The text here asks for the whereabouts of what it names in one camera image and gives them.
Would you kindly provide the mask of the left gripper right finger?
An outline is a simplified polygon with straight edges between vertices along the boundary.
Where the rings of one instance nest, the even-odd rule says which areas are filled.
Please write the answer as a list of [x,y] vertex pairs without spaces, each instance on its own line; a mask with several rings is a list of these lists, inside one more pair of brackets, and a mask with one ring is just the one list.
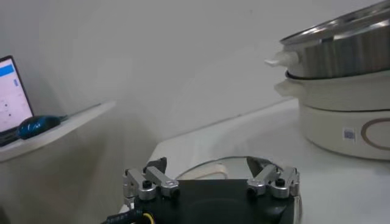
[[257,198],[270,193],[274,198],[300,196],[300,173],[295,167],[282,168],[267,159],[247,157],[252,178],[247,180],[247,194]]

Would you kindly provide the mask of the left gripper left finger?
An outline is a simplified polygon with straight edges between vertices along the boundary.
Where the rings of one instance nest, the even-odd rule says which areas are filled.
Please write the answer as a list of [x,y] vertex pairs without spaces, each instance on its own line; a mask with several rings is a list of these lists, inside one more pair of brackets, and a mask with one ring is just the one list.
[[138,198],[151,201],[162,197],[175,200],[180,196],[180,184],[177,180],[165,175],[167,158],[149,161],[142,169],[126,169],[123,178],[123,195],[125,199]]

